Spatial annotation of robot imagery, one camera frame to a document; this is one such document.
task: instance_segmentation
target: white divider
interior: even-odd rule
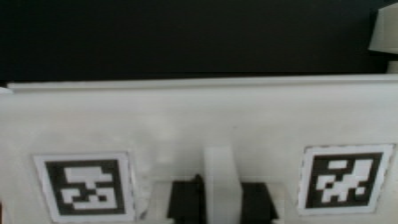
[[[205,185],[208,224],[238,224],[242,186],[230,147],[205,149]]]

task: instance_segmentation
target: white border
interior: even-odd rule
[[[382,189],[386,171],[389,166],[389,159],[393,156],[395,144],[384,145],[356,145],[356,146],[329,146],[329,147],[309,147],[304,155],[304,166],[302,166],[302,179],[299,189],[299,203],[297,209],[301,215],[324,215],[324,214],[352,214],[352,213],[372,213],[377,209],[377,200]],[[375,153],[382,152],[381,168],[377,172],[377,179],[373,185],[373,192],[368,206],[350,206],[338,208],[306,208],[308,202],[308,185],[311,175],[313,158],[317,155],[341,155],[356,153]]]
[[[45,162],[48,161],[80,161],[80,160],[102,160],[116,159],[119,164],[119,174],[121,174],[121,187],[123,187],[123,200],[126,213],[119,215],[61,215],[59,208],[54,197],[54,189],[48,178],[48,171]],[[59,223],[68,222],[112,222],[112,221],[134,221],[135,211],[134,211],[134,197],[132,197],[132,179],[130,179],[130,166],[128,166],[128,153],[93,153],[93,154],[52,154],[52,155],[34,155],[36,168],[39,172],[39,179],[43,185],[43,193],[48,202],[52,219]]]

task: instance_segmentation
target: dark background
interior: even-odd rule
[[[0,80],[384,73],[397,0],[2,0]]]

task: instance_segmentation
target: white plastic surface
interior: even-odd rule
[[[370,50],[398,54],[398,3],[379,10]]]
[[[231,145],[244,181],[286,187],[286,224],[397,223],[397,156],[375,213],[297,212],[306,147],[398,142],[395,75],[9,86],[0,198],[13,224],[52,224],[32,154],[128,151],[142,205],[155,180],[205,174],[208,145]]]
[[[244,195],[233,149],[228,146],[205,148],[205,186],[208,224],[238,224]]]

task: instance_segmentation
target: black square pattern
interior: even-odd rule
[[[125,214],[118,160],[45,163],[63,216]]]
[[[317,155],[306,208],[368,206],[382,153]]]

